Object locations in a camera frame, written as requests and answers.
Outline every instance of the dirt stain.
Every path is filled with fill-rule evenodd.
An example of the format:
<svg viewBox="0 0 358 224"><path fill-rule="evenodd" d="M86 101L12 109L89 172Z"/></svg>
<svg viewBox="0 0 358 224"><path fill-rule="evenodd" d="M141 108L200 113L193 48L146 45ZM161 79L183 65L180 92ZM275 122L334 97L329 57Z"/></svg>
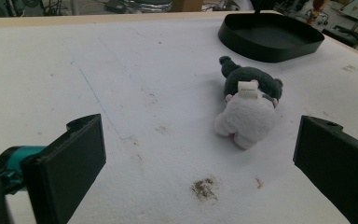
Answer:
<svg viewBox="0 0 358 224"><path fill-rule="evenodd" d="M358 68L353 66L353 65L348 65L342 68L343 70L350 72L350 73L355 73L358 72Z"/></svg>
<svg viewBox="0 0 358 224"><path fill-rule="evenodd" d="M208 200L217 200L216 195L213 193L214 181L211 178L205 178L193 183L191 190L197 198L204 202Z"/></svg>
<svg viewBox="0 0 358 224"><path fill-rule="evenodd" d="M171 134L171 125L170 123L161 123L159 126L154 128L156 132L161 134Z"/></svg>
<svg viewBox="0 0 358 224"><path fill-rule="evenodd" d="M157 99L155 93L150 92L150 90L147 88L141 88L141 91L143 91L147 94L147 97L145 98L146 106L151 106L151 105L155 105L156 103L158 103L158 99Z"/></svg>
<svg viewBox="0 0 358 224"><path fill-rule="evenodd" d="M124 139L123 140L123 143L126 147L129 147L129 148L135 148L135 147L138 147L140 146L141 144L139 143L138 139L136 137L130 137L130 138L127 138L127 139Z"/></svg>

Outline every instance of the brown stain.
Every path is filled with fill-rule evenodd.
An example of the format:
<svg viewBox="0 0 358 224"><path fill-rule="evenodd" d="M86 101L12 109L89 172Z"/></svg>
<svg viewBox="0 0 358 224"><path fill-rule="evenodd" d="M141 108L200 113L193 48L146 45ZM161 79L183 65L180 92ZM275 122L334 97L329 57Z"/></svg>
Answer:
<svg viewBox="0 0 358 224"><path fill-rule="evenodd" d="M258 188L258 189L262 189L264 183L263 183L258 177L255 178L255 181L256 181L257 184L258 184L257 188Z"/></svg>
<svg viewBox="0 0 358 224"><path fill-rule="evenodd" d="M350 72L350 73L355 73L358 72L358 68L353 66L353 65L348 65L342 68L343 70Z"/></svg>
<svg viewBox="0 0 358 224"><path fill-rule="evenodd" d="M211 178L205 178L193 183L191 189L200 201L217 200L213 192L214 181Z"/></svg>

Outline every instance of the chair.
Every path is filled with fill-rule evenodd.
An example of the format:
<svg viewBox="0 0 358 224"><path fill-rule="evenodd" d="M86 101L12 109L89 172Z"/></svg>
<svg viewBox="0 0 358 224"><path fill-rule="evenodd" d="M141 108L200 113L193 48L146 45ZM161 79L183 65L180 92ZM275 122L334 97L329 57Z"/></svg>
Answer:
<svg viewBox="0 0 358 224"><path fill-rule="evenodd" d="M119 0L130 11L166 12L172 8L172 0Z"/></svg>

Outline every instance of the blue line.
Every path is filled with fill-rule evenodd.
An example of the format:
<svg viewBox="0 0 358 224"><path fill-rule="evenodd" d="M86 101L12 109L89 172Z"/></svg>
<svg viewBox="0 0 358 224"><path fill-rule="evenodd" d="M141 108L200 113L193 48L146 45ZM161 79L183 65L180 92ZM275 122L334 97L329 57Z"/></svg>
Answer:
<svg viewBox="0 0 358 224"><path fill-rule="evenodd" d="M68 47L68 45L67 45L66 43L65 43L65 46L68 48L68 51L69 51L69 53L71 54L71 57L72 57L71 64L75 64L75 65L76 65L76 67L77 67L77 69L79 70L81 76L84 78L84 80L86 81L87 85L88 85L89 88L91 89L92 94L94 95L94 97L95 97L95 99L97 100L98 104L100 105L100 107L101 107L103 113L106 115L106 117L107 117L107 119L108 119L110 125L111 125L112 128L115 130L115 132L117 133L117 135L118 135L118 137L120 138L120 140L126 140L126 139L132 138L133 136L130 136L130 137L122 137L122 136L120 135L120 132L119 132L118 129L116 128L115 123L110 119L108 113L106 112L105 107L104 107L103 104L101 103L100 98L99 98L98 95L95 93L95 90L92 88L92 86L91 86L89 80L88 80L87 77L86 77L86 74L84 74L83 70L80 68L79 64L77 63L77 61L76 61L76 59L75 59L75 57L74 57L73 52L69 49L69 47Z"/></svg>

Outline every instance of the white tag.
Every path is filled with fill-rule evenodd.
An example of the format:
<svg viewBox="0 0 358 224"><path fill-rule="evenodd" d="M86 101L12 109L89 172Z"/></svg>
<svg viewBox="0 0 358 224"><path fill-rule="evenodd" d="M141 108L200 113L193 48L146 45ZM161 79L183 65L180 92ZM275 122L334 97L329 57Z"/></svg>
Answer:
<svg viewBox="0 0 358 224"><path fill-rule="evenodd" d="M238 82L238 94L243 99L258 99L256 82Z"/></svg>

